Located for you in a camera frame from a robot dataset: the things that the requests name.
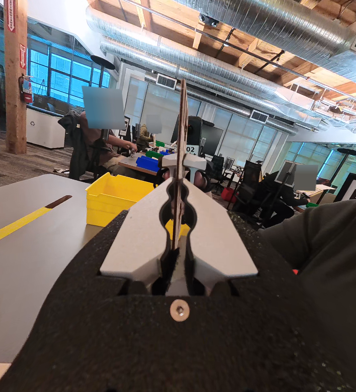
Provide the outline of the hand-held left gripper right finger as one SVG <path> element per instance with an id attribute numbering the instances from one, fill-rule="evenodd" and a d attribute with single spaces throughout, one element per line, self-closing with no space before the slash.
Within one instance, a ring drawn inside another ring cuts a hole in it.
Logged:
<path id="1" fill-rule="evenodd" d="M 187 179 L 181 180 L 188 225 L 185 280 L 189 294 L 210 294 L 219 282 L 258 275 L 225 208 Z"/>

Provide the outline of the black floor lamp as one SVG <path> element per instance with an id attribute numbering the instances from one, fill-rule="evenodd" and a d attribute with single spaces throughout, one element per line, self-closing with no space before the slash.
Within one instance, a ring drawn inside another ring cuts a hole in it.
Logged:
<path id="1" fill-rule="evenodd" d="M 103 57 L 99 57 L 96 55 L 91 55 L 90 57 L 95 64 L 101 66 L 101 68 L 103 69 L 112 70 L 112 71 L 116 69 L 113 63 L 111 63 L 110 61 L 106 60 Z"/>
<path id="2" fill-rule="evenodd" d="M 356 174 L 356 150 L 351 149 L 338 149 L 340 153 L 344 153 L 340 170 L 335 177 L 335 185 L 337 190 L 335 195 L 338 195 L 342 185 L 350 173 Z"/>

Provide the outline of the white recycling cabinet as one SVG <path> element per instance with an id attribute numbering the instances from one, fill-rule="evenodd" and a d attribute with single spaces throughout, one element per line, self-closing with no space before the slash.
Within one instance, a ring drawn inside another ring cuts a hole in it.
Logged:
<path id="1" fill-rule="evenodd" d="M 60 118 L 62 118 L 60 114 L 27 105 L 27 143 L 46 149 L 63 149 L 65 130 L 58 124 Z"/>

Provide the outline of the wooden pillar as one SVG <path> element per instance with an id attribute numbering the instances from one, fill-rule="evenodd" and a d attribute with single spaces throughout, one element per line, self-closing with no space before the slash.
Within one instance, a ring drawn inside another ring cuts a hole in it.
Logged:
<path id="1" fill-rule="evenodd" d="M 16 0 L 16 31 L 8 31 L 4 1 L 4 58 L 6 94 L 6 150 L 26 154 L 26 103 L 20 99 L 18 78 L 26 71 L 20 68 L 19 44 L 27 46 L 28 1 Z"/>

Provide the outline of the red fire extinguisher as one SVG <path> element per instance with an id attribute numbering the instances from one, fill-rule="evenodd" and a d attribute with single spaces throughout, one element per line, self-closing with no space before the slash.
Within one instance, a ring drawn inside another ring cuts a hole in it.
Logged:
<path id="1" fill-rule="evenodd" d="M 20 99 L 27 105 L 33 103 L 33 90 L 31 76 L 21 74 L 18 78 Z"/>

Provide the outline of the narrow wooden parts sheet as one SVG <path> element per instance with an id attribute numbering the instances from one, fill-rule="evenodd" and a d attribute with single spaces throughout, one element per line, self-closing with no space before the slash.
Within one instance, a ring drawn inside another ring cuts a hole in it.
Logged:
<path id="1" fill-rule="evenodd" d="M 181 198 L 181 182 L 184 177 L 184 166 L 183 161 L 185 158 L 186 140 L 187 140 L 187 129 L 188 129 L 188 103 L 187 103 L 187 91 L 186 81 L 181 80 L 181 92 L 180 92 L 180 112 L 179 112 L 179 123 L 177 133 L 177 163 L 174 175 L 174 208 L 173 217 L 173 233 L 172 233 L 172 250 L 178 249 L 178 242 L 181 231 L 181 220 L 183 217 L 183 202 Z"/>

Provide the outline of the silver air duct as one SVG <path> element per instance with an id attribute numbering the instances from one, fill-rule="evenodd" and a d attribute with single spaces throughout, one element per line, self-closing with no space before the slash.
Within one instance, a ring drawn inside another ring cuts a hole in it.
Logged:
<path id="1" fill-rule="evenodd" d="M 177 3 L 356 83 L 349 26 L 291 0 L 182 0 Z"/>
<path id="2" fill-rule="evenodd" d="M 198 84 L 206 91 L 199 92 L 196 89 L 187 87 L 187 93 L 191 97 L 199 97 L 207 103 L 241 117 L 249 118 L 257 123 L 260 123 L 258 117 L 262 117 L 265 120 L 264 125 L 268 125 L 288 135 L 294 136 L 297 134 L 297 127 L 293 124 L 288 124 L 270 117 L 270 110 L 276 109 L 275 106 L 271 102 L 264 101 L 257 95 L 231 86 L 224 81 L 218 81 L 213 77 L 197 71 L 181 67 L 179 64 L 171 63 L 156 55 L 118 42 L 110 37 L 102 36 L 101 49 L 128 61 L 138 61 L 140 65 L 150 70 L 155 70 L 165 76 Z"/>
<path id="3" fill-rule="evenodd" d="M 171 63 L 179 64 L 189 70 L 213 77 L 218 81 L 224 81 L 263 99 L 305 110 L 312 110 L 315 106 L 313 99 L 298 92 L 277 85 L 275 82 L 248 71 L 240 70 L 236 66 L 156 33 L 141 30 L 140 27 L 97 11 L 90 6 L 86 9 L 86 18 L 92 30 L 106 37 L 156 55 Z"/>

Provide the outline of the black office chair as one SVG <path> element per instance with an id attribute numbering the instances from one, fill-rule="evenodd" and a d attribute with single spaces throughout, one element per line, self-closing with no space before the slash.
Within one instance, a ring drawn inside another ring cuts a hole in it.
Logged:
<path id="1" fill-rule="evenodd" d="M 253 214 L 261 205 L 255 199 L 259 186 L 261 164 L 246 160 L 243 177 L 235 192 L 236 202 L 233 211 L 237 213 Z"/>

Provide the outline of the blue plastic bin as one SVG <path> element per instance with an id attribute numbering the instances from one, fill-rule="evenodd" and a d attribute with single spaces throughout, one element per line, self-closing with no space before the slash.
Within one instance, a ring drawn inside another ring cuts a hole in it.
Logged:
<path id="1" fill-rule="evenodd" d="M 146 169 L 152 172 L 157 172 L 159 168 L 159 160 L 153 157 L 141 155 L 136 159 L 136 165 L 139 168 Z"/>

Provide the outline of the yellow tape strip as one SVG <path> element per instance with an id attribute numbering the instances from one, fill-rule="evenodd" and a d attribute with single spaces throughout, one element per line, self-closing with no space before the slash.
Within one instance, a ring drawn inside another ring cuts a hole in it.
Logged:
<path id="1" fill-rule="evenodd" d="M 32 221 L 36 220 L 37 218 L 43 216 L 44 214 L 48 213 L 53 208 L 64 203 L 65 201 L 69 200 L 70 198 L 72 198 L 71 195 L 65 195 L 65 196 L 61 197 L 60 199 L 57 199 L 53 203 L 50 203 L 45 207 L 39 208 L 39 209 L 25 215 L 24 217 L 16 220 L 15 222 L 10 223 L 9 225 L 1 228 L 0 229 L 0 240 L 2 240 L 3 238 L 14 233 L 15 231 L 19 230 L 20 228 L 26 226 L 27 224 L 31 223 Z"/>

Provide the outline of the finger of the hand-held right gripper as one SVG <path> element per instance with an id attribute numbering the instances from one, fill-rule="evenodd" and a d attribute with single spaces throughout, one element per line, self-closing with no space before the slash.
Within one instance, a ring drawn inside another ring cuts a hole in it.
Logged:
<path id="1" fill-rule="evenodd" d="M 178 154 L 165 155 L 162 158 L 162 168 L 166 169 L 162 179 L 180 179 L 180 158 Z"/>
<path id="2" fill-rule="evenodd" d="M 189 180 L 195 180 L 195 174 L 197 171 L 205 171 L 206 170 L 206 159 L 198 157 L 193 154 L 185 154 L 184 157 L 184 168 L 189 170 Z"/>

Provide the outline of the black jacket on chair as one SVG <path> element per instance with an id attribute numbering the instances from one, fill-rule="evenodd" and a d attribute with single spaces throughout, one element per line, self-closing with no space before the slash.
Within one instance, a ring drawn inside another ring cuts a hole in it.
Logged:
<path id="1" fill-rule="evenodd" d="M 69 162 L 69 179 L 80 180 L 87 171 L 89 156 L 80 126 L 80 114 L 75 110 L 69 111 L 58 120 L 58 124 L 65 130 L 65 143 L 73 148 Z"/>

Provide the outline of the yellow plastic bin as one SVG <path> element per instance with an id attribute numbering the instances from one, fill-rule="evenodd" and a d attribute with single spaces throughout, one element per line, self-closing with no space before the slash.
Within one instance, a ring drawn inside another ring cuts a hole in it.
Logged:
<path id="1" fill-rule="evenodd" d="M 174 178 L 156 188 L 151 183 L 124 176 L 104 174 L 87 189 L 87 224 L 106 227 L 118 215 L 127 211 L 117 233 L 121 246 L 157 245 L 170 243 L 172 229 L 166 227 L 171 218 L 171 193 Z"/>

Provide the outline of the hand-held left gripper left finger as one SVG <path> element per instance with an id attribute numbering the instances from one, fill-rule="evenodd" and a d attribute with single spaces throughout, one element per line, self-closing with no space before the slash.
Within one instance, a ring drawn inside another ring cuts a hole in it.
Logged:
<path id="1" fill-rule="evenodd" d="M 175 180 L 170 178 L 128 211 L 100 274 L 141 282 L 151 292 L 168 292 L 179 248 L 173 248 L 166 223 L 172 215 Z"/>

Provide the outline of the person's right hand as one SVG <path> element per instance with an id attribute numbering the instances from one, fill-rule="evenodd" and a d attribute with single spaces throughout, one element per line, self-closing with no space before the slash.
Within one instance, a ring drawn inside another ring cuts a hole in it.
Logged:
<path id="1" fill-rule="evenodd" d="M 206 175 L 206 173 L 199 170 L 195 173 L 194 185 L 204 193 L 208 193 L 212 189 L 210 178 Z"/>

